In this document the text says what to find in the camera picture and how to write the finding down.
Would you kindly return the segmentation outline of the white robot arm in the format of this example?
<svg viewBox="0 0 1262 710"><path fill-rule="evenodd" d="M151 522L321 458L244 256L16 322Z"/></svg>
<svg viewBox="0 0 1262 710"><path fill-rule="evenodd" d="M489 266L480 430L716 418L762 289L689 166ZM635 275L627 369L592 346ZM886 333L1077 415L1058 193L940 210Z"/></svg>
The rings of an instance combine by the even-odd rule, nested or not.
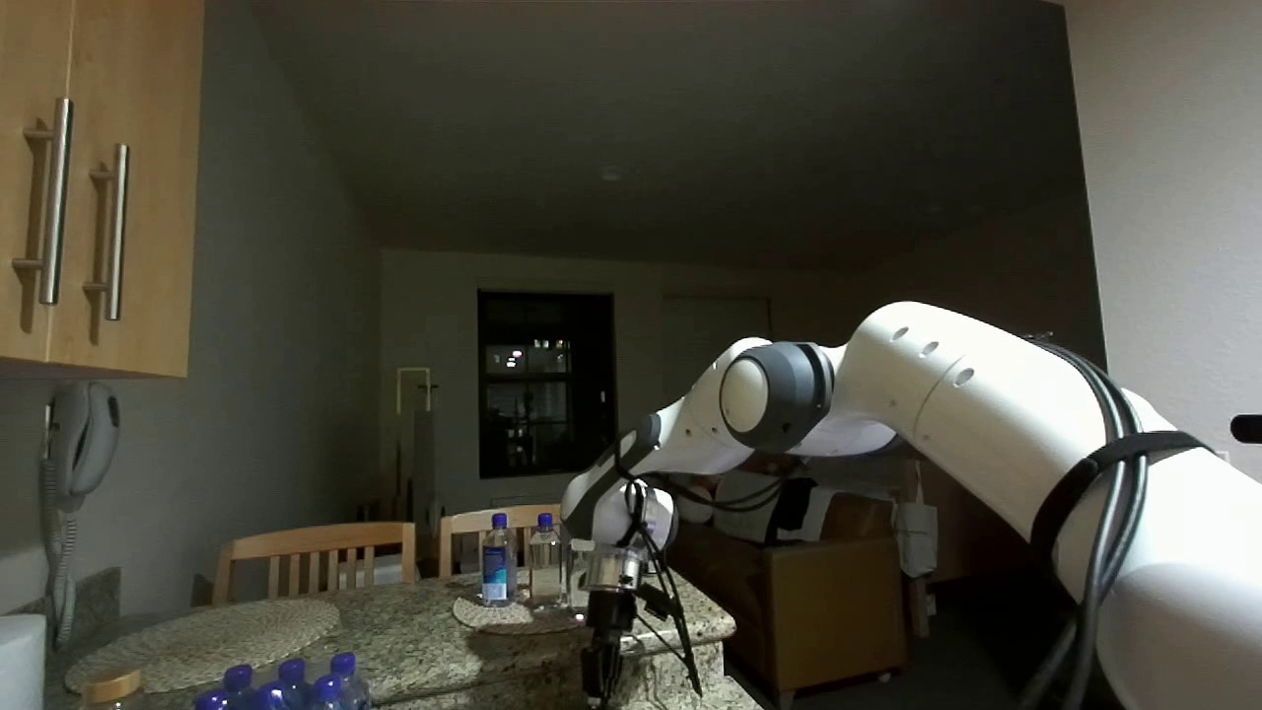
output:
<svg viewBox="0 0 1262 710"><path fill-rule="evenodd" d="M1258 710L1262 486L1079 355L952 306L894 298L837 342L728 342L565 489L597 550L674 532L665 475L755 455L918 451L1077 605L1042 684L1079 699L1103 674L1127 710Z"/></svg>

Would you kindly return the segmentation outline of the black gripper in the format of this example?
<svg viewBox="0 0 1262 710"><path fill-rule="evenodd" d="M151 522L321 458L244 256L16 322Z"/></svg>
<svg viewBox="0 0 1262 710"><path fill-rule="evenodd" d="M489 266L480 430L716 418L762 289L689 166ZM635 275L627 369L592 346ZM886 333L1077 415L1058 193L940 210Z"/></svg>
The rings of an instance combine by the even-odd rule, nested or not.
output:
<svg viewBox="0 0 1262 710"><path fill-rule="evenodd" d="M592 632L585 646L585 696L597 710L610 710L624 674L624 635L635 623L645 555L635 550L597 550L585 560L585 623Z"/></svg>

